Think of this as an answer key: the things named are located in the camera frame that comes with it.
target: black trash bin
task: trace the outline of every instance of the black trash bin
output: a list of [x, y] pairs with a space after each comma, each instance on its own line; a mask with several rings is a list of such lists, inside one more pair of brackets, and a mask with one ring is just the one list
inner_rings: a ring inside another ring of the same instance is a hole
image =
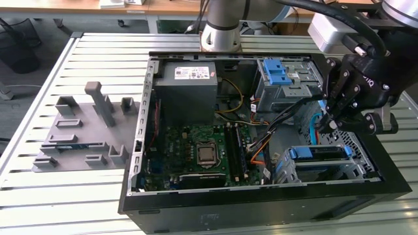
[[38, 47], [42, 44], [42, 40], [38, 36], [38, 32], [32, 25], [30, 19], [6, 19], [0, 21], [0, 25], [3, 26], [4, 30], [15, 30], [24, 34], [26, 40], [28, 42], [30, 47]]
[[0, 32], [0, 60], [15, 73], [30, 73], [39, 68], [39, 59], [22, 32]]

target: green circuit board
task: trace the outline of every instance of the green circuit board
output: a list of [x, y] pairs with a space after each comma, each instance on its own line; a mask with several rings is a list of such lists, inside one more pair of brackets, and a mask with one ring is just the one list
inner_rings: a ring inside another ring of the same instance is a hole
[[[251, 142], [249, 127], [239, 127], [243, 144]], [[215, 143], [217, 163], [202, 166], [198, 162], [198, 147], [202, 144]], [[226, 187], [259, 185], [258, 168], [249, 169], [247, 178], [241, 181], [231, 180], [230, 163], [226, 149], [223, 125], [167, 127], [165, 131], [165, 144], [162, 154], [152, 157], [150, 162], [150, 174], [146, 177], [147, 190], [174, 190], [171, 183], [179, 175], [190, 173], [222, 173], [226, 174]]]

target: motherboard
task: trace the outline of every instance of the motherboard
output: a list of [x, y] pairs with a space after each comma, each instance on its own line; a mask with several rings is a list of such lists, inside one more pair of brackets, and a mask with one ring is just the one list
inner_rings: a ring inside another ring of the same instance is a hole
[[150, 151], [146, 190], [259, 185], [259, 170], [249, 163], [249, 126], [167, 127], [162, 152]]

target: sticker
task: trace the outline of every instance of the sticker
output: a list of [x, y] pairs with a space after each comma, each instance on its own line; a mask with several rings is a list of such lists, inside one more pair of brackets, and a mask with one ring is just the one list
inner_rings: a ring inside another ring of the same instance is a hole
[[126, 11], [127, 13], [134, 13], [134, 14], [144, 14], [144, 11]]
[[294, 78], [299, 78], [299, 74], [298, 73], [289, 73], [287, 76], [289, 77], [294, 77]]
[[257, 104], [251, 104], [251, 112], [257, 113]]
[[209, 67], [177, 67], [175, 79], [210, 79]]
[[271, 173], [270, 173], [270, 171], [267, 170], [267, 168], [265, 168], [263, 174], [265, 174], [265, 176], [267, 177], [267, 179], [270, 179]]

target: power supply label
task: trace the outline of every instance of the power supply label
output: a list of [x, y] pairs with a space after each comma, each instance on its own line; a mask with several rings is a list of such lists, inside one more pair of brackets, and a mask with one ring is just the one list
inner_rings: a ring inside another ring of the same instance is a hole
[[177, 67], [175, 79], [210, 79], [209, 67]]

